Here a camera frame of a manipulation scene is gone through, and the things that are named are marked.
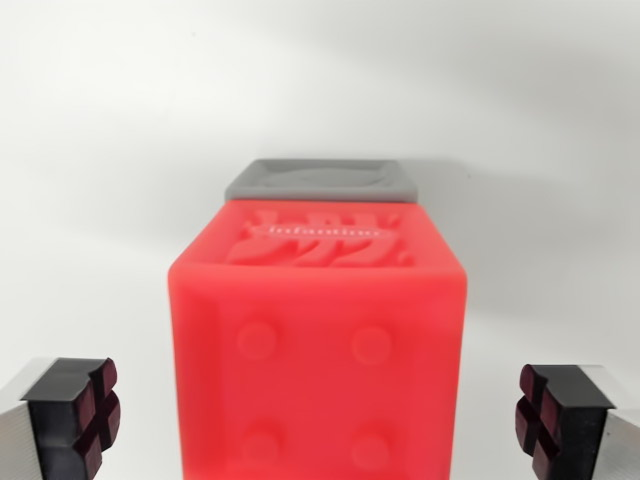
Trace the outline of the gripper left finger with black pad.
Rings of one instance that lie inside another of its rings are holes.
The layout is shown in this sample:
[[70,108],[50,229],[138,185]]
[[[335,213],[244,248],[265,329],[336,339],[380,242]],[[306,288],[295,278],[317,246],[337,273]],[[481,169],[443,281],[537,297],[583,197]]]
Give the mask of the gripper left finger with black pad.
[[1,389],[3,479],[93,479],[121,406],[114,361],[35,358]]

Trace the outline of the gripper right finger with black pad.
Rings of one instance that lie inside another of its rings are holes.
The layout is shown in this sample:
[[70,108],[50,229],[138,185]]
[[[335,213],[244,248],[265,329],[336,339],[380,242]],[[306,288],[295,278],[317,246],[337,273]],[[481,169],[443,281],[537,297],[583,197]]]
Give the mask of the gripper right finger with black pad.
[[541,480],[639,477],[639,400],[599,365],[523,366],[515,431]]

